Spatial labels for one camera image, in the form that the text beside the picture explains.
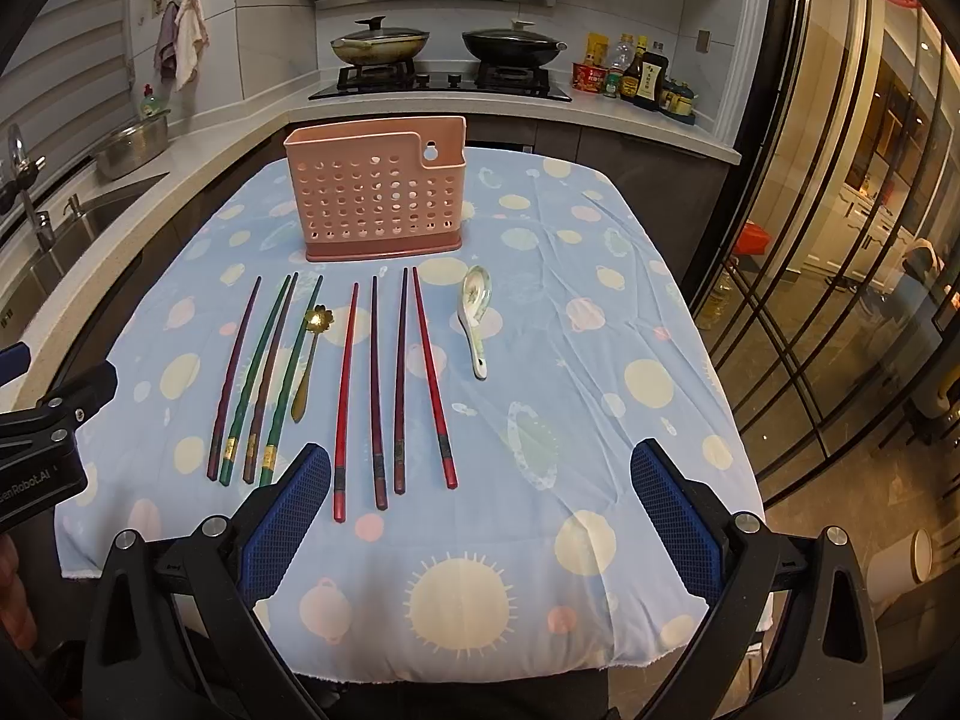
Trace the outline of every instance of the table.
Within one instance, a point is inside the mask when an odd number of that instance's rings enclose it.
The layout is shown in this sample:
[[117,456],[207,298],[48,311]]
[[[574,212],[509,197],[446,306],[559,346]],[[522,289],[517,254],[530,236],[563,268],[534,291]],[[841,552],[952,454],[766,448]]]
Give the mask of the table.
[[[688,641],[707,607],[686,593],[632,490],[632,447],[655,437],[731,511],[762,507],[669,270],[606,177],[555,159],[468,148],[463,229],[463,247],[448,254],[307,264],[287,165],[264,167],[176,257],[109,354],[117,395],[78,433],[88,489],[56,509],[64,575],[96,576],[123,528],[147,539],[181,536],[208,514],[232,514],[250,492],[239,469],[228,488],[205,478],[211,426],[253,280],[263,276],[230,416],[277,288],[296,269],[290,316],[302,317],[323,274],[319,300],[335,322],[318,343],[306,416],[284,425],[277,476],[304,442],[333,455],[354,281],[361,290],[347,522],[332,521],[328,498],[277,593],[254,610],[291,669],[362,682],[489,682],[645,665]],[[455,313],[459,280],[473,264],[493,281],[482,322],[486,382],[472,375]],[[413,265],[460,486],[443,483],[411,289],[407,493],[391,493],[378,512],[370,283],[380,276],[389,446],[400,274]],[[268,424],[295,333],[290,319]]]

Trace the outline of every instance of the faucet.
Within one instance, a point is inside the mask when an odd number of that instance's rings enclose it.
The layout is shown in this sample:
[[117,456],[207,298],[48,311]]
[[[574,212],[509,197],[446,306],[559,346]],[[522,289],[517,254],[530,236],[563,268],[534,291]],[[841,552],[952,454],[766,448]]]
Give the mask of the faucet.
[[46,157],[37,157],[31,160],[27,156],[27,149],[23,145],[23,136],[16,123],[10,125],[7,131],[8,157],[10,158],[10,175],[0,187],[0,213],[6,214],[13,208],[14,201],[19,197],[23,203],[23,210],[30,220],[30,227],[34,230],[40,248],[49,251],[56,242],[50,215],[45,211],[34,208],[34,201],[30,198],[30,187],[37,181],[37,175],[46,164]]

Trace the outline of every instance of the hanging towel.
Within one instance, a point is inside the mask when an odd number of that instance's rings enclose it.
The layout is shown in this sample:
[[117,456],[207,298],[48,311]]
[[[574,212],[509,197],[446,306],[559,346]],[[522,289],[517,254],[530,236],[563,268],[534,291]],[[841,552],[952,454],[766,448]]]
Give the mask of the hanging towel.
[[179,92],[197,72],[204,46],[210,45],[200,0],[184,0],[176,14],[176,90]]
[[167,2],[160,20],[160,34],[157,36],[157,50],[154,52],[154,70],[162,79],[176,78],[176,14],[179,6],[175,0]]

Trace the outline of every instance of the stainless steel sink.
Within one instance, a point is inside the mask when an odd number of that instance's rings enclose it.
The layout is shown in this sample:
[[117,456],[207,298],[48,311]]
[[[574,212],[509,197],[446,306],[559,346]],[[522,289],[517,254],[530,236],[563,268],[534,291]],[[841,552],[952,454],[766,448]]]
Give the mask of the stainless steel sink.
[[43,301],[64,279],[100,234],[163,175],[101,194],[80,206],[80,213],[56,230],[50,251],[38,251],[0,298],[0,348],[16,343]]

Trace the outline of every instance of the chopstick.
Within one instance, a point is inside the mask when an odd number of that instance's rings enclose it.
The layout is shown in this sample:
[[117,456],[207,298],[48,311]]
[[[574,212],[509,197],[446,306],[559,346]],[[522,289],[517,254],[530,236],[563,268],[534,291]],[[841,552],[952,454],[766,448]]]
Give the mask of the chopstick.
[[370,444],[373,450],[373,501],[387,508],[387,479],[383,467],[383,436],[380,432],[380,360],[376,343],[376,276],[370,309]]
[[433,421],[437,426],[437,442],[440,444],[440,459],[443,462],[443,478],[450,490],[457,488],[457,471],[453,466],[453,453],[450,451],[450,439],[446,435],[446,420],[443,418],[443,403],[440,403],[440,388],[437,386],[437,370],[433,365],[433,350],[430,337],[426,332],[424,297],[419,290],[419,275],[414,268],[414,293],[416,294],[416,313],[421,326],[421,341],[424,343],[424,365],[426,380],[430,385],[430,405],[433,406]]
[[397,384],[394,389],[394,493],[407,491],[403,456],[403,370],[407,341],[407,269],[403,269],[403,290],[400,293],[400,331],[397,333]]
[[270,426],[270,435],[267,436],[267,445],[263,448],[263,466],[260,469],[259,486],[265,487],[274,480],[274,464],[277,462],[277,447],[280,445],[280,431],[283,429],[283,417],[287,410],[287,401],[290,399],[290,391],[294,385],[294,375],[296,374],[296,363],[299,362],[301,349],[304,348],[304,338],[306,337],[306,314],[313,310],[313,304],[317,300],[317,293],[320,291],[320,284],[323,284],[323,274],[317,279],[317,284],[313,288],[313,293],[306,304],[304,312],[304,321],[296,332],[296,341],[294,341],[294,350],[290,353],[290,362],[287,362],[287,370],[283,375],[283,385],[280,387],[280,397],[277,399],[277,410],[274,411],[274,422]]
[[347,399],[350,391],[350,356],[353,352],[353,319],[357,313],[357,293],[360,285],[353,282],[350,300],[350,318],[344,343],[344,366],[340,371],[340,402],[337,405],[337,445],[333,452],[333,519],[347,520]]
[[274,376],[274,365],[277,361],[277,348],[280,347],[280,336],[283,335],[283,325],[287,322],[287,313],[290,311],[290,300],[294,296],[296,279],[299,274],[294,271],[290,289],[283,300],[280,309],[280,318],[274,328],[274,337],[270,341],[270,351],[267,352],[267,362],[263,364],[263,376],[260,380],[260,389],[256,394],[256,405],[253,406],[253,421],[250,423],[250,435],[247,438],[247,456],[243,463],[243,481],[248,485],[256,479],[256,456],[260,451],[260,431],[263,429],[263,415],[267,410],[267,393],[270,391],[270,380]]
[[237,372],[237,362],[240,361],[240,349],[243,347],[243,338],[247,333],[247,325],[250,324],[250,314],[253,313],[253,303],[256,301],[256,294],[260,289],[260,282],[263,279],[256,277],[253,282],[253,289],[250,293],[250,299],[247,301],[247,309],[243,312],[243,319],[240,320],[240,329],[237,330],[236,338],[233,341],[233,351],[230,353],[230,360],[227,363],[227,376],[224,377],[224,387],[220,390],[220,403],[217,406],[217,418],[213,422],[213,435],[210,437],[210,456],[206,461],[206,478],[211,482],[217,481],[217,466],[220,464],[220,447],[224,441],[224,427],[227,427],[227,408],[230,405],[230,390],[233,389],[233,377]]
[[263,326],[260,341],[258,341],[256,345],[256,351],[253,352],[253,360],[250,362],[250,370],[247,371],[247,379],[244,381],[243,389],[240,391],[240,402],[237,403],[236,411],[233,413],[233,423],[230,425],[230,432],[227,436],[227,449],[224,450],[224,461],[222,466],[220,466],[220,484],[224,487],[229,485],[230,477],[233,475],[233,458],[236,455],[240,432],[243,430],[243,420],[247,416],[247,405],[250,403],[250,395],[253,392],[253,382],[256,381],[256,373],[260,367],[260,358],[263,357],[263,350],[267,346],[268,338],[270,338],[270,328],[274,326],[274,320],[277,318],[280,303],[283,300],[283,295],[286,293],[287,284],[289,283],[290,276],[287,275],[287,277],[283,279],[283,286],[280,287],[277,300],[274,301],[274,307],[270,310],[270,317],[267,317],[267,323]]

